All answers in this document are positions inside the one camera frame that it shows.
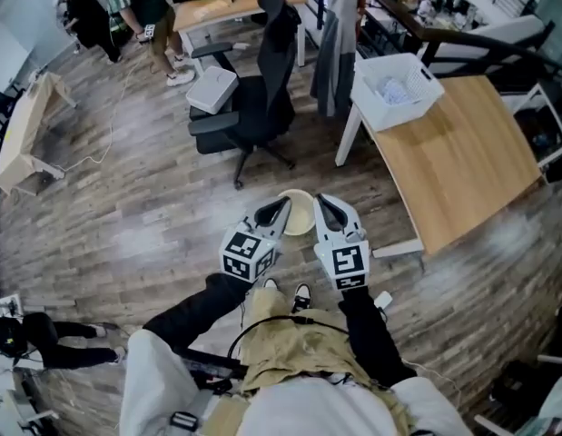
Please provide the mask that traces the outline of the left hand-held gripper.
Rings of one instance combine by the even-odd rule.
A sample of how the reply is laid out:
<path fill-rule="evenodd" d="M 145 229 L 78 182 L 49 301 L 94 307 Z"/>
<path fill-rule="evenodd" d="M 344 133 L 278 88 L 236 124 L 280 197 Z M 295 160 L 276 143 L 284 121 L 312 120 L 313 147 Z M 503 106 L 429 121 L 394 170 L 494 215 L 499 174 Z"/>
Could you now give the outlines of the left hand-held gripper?
<path fill-rule="evenodd" d="M 224 235 L 219 248 L 221 271 L 248 283 L 262 280 L 280 255 L 280 238 L 290 214 L 287 196 L 267 197 L 253 204 Z"/>

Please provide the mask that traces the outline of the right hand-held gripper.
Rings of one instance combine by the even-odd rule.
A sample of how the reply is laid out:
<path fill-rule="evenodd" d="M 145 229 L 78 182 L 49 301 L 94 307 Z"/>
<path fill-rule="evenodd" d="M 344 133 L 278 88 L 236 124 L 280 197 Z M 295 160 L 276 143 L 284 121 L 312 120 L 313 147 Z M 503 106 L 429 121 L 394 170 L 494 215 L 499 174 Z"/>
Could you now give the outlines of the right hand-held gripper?
<path fill-rule="evenodd" d="M 314 252 L 336 291 L 367 285 L 370 247 L 355 209 L 338 197 L 318 193 L 313 200 L 318 242 Z"/>

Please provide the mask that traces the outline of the beige plastic waste basket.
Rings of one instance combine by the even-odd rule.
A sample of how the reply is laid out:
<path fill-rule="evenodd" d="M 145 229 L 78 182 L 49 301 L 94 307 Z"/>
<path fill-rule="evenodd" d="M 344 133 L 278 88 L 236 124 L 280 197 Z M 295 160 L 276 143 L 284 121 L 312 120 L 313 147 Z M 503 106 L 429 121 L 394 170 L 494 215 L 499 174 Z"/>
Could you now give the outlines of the beige plastic waste basket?
<path fill-rule="evenodd" d="M 289 236 L 302 236 L 315 225 L 313 197 L 300 189 L 288 189 L 279 193 L 280 197 L 289 197 L 291 211 L 284 233 Z"/>

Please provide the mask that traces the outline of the person's right forearm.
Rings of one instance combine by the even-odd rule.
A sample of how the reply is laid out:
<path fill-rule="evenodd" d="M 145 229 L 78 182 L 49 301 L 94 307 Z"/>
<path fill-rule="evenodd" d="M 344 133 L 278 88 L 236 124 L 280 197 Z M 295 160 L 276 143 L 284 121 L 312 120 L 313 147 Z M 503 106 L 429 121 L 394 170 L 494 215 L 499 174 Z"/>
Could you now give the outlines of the person's right forearm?
<path fill-rule="evenodd" d="M 339 307 L 346 317 L 350 347 L 356 361 L 371 379 L 390 388 L 417 377 L 418 374 L 403 363 L 368 287 L 347 290 L 342 296 Z"/>

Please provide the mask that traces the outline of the person's right shoe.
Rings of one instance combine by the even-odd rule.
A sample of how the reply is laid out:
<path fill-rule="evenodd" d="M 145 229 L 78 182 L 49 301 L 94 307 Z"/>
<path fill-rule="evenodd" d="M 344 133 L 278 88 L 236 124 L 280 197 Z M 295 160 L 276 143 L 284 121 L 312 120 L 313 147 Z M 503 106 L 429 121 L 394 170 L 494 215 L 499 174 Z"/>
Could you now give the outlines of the person's right shoe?
<path fill-rule="evenodd" d="M 310 286 L 302 282 L 300 283 L 293 296 L 293 304 L 291 308 L 292 313 L 301 312 L 307 310 L 311 307 L 311 288 Z"/>

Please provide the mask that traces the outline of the black office chair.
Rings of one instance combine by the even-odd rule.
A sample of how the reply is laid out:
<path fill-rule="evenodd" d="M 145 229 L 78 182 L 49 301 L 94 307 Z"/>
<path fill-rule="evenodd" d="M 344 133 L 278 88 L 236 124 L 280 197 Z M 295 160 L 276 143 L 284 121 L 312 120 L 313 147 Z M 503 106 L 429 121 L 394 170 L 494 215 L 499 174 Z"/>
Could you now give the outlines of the black office chair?
<path fill-rule="evenodd" d="M 216 154 L 232 149 L 241 152 L 233 177 L 240 190 L 240 174 L 246 159 L 262 149 L 292 169 L 294 162 L 271 147 L 271 142 L 287 133 L 295 111 L 288 92 L 294 66 L 296 33 L 301 18 L 286 0 L 257 0 L 267 16 L 257 56 L 258 75 L 242 76 L 232 99 L 216 114 L 190 108 L 189 133 L 200 154 Z"/>

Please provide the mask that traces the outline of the person's khaki trousers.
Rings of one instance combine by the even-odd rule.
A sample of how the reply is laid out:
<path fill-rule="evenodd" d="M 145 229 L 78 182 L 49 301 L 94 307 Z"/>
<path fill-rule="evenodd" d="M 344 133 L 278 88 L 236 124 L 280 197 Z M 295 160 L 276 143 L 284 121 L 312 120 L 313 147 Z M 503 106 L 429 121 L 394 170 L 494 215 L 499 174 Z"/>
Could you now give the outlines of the person's khaki trousers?
<path fill-rule="evenodd" d="M 241 339 L 241 363 L 248 367 L 243 392 L 279 384 L 302 373 L 350 374 L 368 385 L 369 375 L 354 358 L 349 337 L 334 329 L 339 321 L 318 309 L 291 314 L 287 297 L 258 288 L 251 297 L 249 324 Z"/>

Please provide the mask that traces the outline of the white plastic basket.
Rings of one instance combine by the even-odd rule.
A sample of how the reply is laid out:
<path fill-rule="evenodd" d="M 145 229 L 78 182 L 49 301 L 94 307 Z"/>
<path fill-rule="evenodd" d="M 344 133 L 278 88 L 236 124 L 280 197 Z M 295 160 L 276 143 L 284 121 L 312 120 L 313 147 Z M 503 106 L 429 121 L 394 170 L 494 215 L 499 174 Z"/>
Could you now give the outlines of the white plastic basket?
<path fill-rule="evenodd" d="M 413 104 L 386 104 L 376 93 L 376 85 L 387 76 L 403 82 L 419 100 Z M 411 53 L 360 59 L 354 65 L 350 98 L 375 132 L 419 119 L 444 93 L 438 79 Z"/>

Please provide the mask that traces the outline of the wooden desk with white legs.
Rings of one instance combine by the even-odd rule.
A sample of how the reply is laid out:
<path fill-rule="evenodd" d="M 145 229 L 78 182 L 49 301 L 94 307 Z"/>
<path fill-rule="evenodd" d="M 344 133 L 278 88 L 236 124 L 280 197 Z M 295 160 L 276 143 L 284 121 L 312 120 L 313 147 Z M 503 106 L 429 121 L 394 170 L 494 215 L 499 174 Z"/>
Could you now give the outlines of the wooden desk with white legs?
<path fill-rule="evenodd" d="M 445 78 L 444 94 L 418 119 L 376 132 L 375 94 L 354 88 L 335 157 L 344 165 L 365 127 L 388 167 L 415 237 L 373 250 L 375 258 L 432 255 L 508 206 L 541 176 L 513 114 L 482 75 Z"/>

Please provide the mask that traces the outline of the black waist device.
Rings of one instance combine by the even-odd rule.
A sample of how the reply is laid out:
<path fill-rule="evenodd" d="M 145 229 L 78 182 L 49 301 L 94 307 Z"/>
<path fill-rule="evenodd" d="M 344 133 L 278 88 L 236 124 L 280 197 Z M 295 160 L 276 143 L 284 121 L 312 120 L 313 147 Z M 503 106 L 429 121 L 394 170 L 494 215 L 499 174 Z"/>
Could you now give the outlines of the black waist device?
<path fill-rule="evenodd" d="M 176 351 L 200 390 L 222 395 L 232 389 L 232 382 L 244 379 L 248 367 L 238 360 L 193 349 Z"/>

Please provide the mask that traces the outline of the grey hanging coat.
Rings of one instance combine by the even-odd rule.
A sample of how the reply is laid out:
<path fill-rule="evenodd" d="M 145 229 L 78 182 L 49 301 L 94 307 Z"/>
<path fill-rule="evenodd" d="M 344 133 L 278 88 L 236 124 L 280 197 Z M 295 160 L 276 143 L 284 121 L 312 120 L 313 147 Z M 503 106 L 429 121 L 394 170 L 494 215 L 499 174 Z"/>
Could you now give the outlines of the grey hanging coat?
<path fill-rule="evenodd" d="M 357 50 L 358 4 L 359 0 L 327 0 L 311 84 L 311 96 L 324 117 L 347 113 Z"/>

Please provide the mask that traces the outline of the person's white shirt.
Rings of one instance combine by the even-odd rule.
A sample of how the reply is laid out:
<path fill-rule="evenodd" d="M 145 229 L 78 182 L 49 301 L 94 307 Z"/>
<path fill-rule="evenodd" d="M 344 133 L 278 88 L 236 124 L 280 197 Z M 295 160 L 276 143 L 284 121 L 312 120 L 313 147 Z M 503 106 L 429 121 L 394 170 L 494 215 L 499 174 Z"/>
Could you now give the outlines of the person's white shirt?
<path fill-rule="evenodd" d="M 400 436 L 384 400 L 354 384 L 295 378 L 249 401 L 203 398 L 182 358 L 147 330 L 128 341 L 120 436 Z"/>

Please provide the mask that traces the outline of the black railing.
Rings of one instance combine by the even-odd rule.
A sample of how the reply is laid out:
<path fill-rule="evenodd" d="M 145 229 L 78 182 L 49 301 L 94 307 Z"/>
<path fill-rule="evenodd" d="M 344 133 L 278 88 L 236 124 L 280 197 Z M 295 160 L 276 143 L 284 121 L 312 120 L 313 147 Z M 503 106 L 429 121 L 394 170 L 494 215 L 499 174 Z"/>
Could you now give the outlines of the black railing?
<path fill-rule="evenodd" d="M 505 56 L 517 55 L 520 58 L 528 58 L 536 60 L 546 66 L 554 69 L 554 72 L 562 71 L 562 64 L 548 57 L 543 56 L 537 51 L 529 51 L 523 46 L 509 44 L 498 39 L 482 35 L 472 35 L 460 31 L 452 31 L 446 29 L 427 28 L 414 19 L 409 13 L 407 7 L 395 2 L 394 0 L 376 0 L 381 7 L 397 20 L 412 36 L 427 43 L 427 52 L 432 55 L 427 57 L 428 62 L 432 62 L 441 44 L 471 46 L 489 51 L 498 51 Z"/>

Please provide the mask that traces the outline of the beige cloth covered table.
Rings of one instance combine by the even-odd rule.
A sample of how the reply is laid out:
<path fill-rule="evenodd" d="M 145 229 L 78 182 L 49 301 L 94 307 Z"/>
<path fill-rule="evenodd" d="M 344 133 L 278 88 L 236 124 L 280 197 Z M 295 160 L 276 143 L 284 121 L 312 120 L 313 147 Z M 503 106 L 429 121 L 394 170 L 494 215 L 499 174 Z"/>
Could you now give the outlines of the beige cloth covered table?
<path fill-rule="evenodd" d="M 58 74 L 41 74 L 20 97 L 10 117 L 0 150 L 0 190 L 10 194 L 22 191 L 21 183 L 34 173 L 46 172 L 61 180 L 65 172 L 43 161 L 32 153 L 35 138 L 44 125 L 44 114 L 61 99 L 73 108 L 77 103 L 71 90 Z"/>

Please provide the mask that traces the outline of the white shelf frame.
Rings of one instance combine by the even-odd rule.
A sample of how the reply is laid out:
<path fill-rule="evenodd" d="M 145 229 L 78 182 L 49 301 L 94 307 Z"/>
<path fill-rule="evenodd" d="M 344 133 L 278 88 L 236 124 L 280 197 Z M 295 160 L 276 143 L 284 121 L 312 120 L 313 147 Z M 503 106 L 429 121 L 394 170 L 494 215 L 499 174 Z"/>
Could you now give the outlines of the white shelf frame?
<path fill-rule="evenodd" d="M 562 158 L 562 88 L 538 81 L 526 93 L 502 94 L 542 172 Z"/>

